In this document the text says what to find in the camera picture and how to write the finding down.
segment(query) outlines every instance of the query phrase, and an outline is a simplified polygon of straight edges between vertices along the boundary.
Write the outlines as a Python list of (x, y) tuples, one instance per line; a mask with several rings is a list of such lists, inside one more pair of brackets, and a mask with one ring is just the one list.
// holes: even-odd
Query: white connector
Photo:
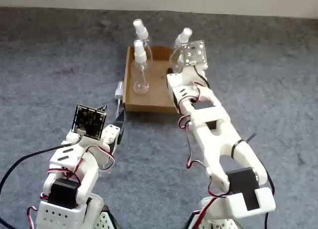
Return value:
[(77, 129), (76, 132), (80, 135), (80, 136), (84, 136), (86, 134), (85, 130), (82, 129)]
[(117, 88), (115, 91), (115, 99), (117, 99), (118, 101), (116, 117), (119, 115), (119, 107), (120, 107), (121, 101), (123, 100), (123, 95), (124, 95), (124, 82), (120, 81), (118, 82)]
[(115, 99), (123, 99), (123, 95), (124, 95), (124, 82), (120, 81), (118, 82), (116, 91), (115, 91)]

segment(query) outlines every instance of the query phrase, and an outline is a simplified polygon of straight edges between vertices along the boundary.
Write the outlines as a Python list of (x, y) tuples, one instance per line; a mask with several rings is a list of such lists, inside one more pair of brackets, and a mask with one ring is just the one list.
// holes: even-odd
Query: circuit board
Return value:
[(84, 136), (100, 140), (106, 121), (106, 112), (78, 104), (76, 107), (72, 132), (86, 131)]

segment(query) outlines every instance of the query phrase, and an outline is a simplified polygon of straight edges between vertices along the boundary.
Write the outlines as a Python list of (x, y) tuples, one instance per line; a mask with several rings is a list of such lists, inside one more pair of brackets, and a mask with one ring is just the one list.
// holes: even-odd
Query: white spray nozzle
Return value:
[(181, 47), (181, 44), (187, 43), (192, 35), (192, 30), (190, 28), (184, 28), (182, 33), (178, 35), (175, 40), (175, 45)]
[(135, 47), (135, 61), (139, 64), (147, 61), (147, 55), (144, 48), (144, 42), (142, 40), (136, 40), (134, 42)]
[(149, 33), (147, 28), (144, 26), (143, 21), (141, 19), (135, 19), (133, 23), (137, 37), (141, 40), (146, 40), (149, 37)]

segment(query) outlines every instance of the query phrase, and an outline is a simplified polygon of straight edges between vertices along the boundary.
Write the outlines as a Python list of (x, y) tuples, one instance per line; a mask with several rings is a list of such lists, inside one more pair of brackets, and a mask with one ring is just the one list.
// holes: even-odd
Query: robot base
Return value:
[[(183, 229), (192, 229), (193, 225), (197, 221), (200, 211), (194, 211)], [(213, 222), (208, 222), (203, 218), (198, 229), (243, 229), (239, 224), (237, 224), (232, 219), (226, 220), (214, 220)]]

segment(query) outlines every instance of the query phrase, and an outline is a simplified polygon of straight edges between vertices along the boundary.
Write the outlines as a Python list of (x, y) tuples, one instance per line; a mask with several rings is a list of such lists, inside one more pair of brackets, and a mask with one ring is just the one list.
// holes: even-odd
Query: red wire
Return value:
[(102, 151), (104, 154), (106, 154), (108, 157), (110, 157), (110, 158), (112, 159), (112, 163), (111, 163), (107, 168), (101, 169), (100, 171), (109, 170), (109, 169), (114, 165), (114, 163), (115, 163), (115, 158), (114, 158), (114, 156), (113, 156), (110, 152), (108, 152), (107, 150), (105, 150), (104, 148), (99, 147), (99, 146), (89, 146), (89, 147), (87, 147), (86, 150), (88, 151), (88, 149), (91, 148), (91, 147), (97, 147), (100, 151)]
[(40, 199), (42, 199), (42, 200), (48, 200), (49, 197), (48, 197), (47, 195), (45, 195), (44, 193), (41, 193), (41, 194), (40, 194)]
[(183, 98), (181, 98), (181, 99), (179, 100), (179, 102), (178, 102), (178, 111), (179, 111), (181, 114), (182, 114), (182, 112), (181, 112), (181, 109), (180, 109), (180, 103), (181, 103), (181, 101), (183, 101), (184, 99), (186, 99), (186, 98), (188, 98), (188, 97), (195, 98), (195, 101), (196, 101), (196, 102), (199, 100), (198, 96), (191, 96), (191, 95), (189, 95), (189, 96), (184, 96)]
[(197, 229), (200, 226), (200, 223), (202, 222), (202, 219), (204, 218), (206, 211), (216, 199), (217, 198), (212, 198), (211, 201), (207, 205), (205, 205), (205, 207), (201, 210), (199, 217), (197, 221), (195, 222), (195, 224), (193, 225), (192, 229)]
[(54, 172), (54, 171), (69, 173), (70, 175), (68, 175), (67, 178), (71, 178), (74, 176), (76, 180), (80, 183), (80, 178), (74, 172), (68, 170), (67, 168), (50, 168), (48, 170), (48, 173)]
[(34, 224), (33, 224), (33, 220), (31, 218), (31, 214), (30, 214), (30, 211), (34, 210), (34, 211), (38, 211), (35, 207), (28, 207), (28, 209), (26, 210), (26, 215), (28, 217), (28, 221), (29, 221), (29, 225), (30, 225), (30, 229), (34, 229)]
[(189, 116), (190, 116), (190, 115), (185, 115), (185, 116), (181, 116), (181, 117), (179, 118), (179, 120), (178, 120), (178, 127), (179, 127), (179, 128), (185, 129), (185, 126), (186, 126), (187, 123), (182, 126), (182, 125), (181, 125), (181, 122), (182, 122), (183, 119), (185, 119), (185, 118), (187, 118), (187, 117), (189, 117)]

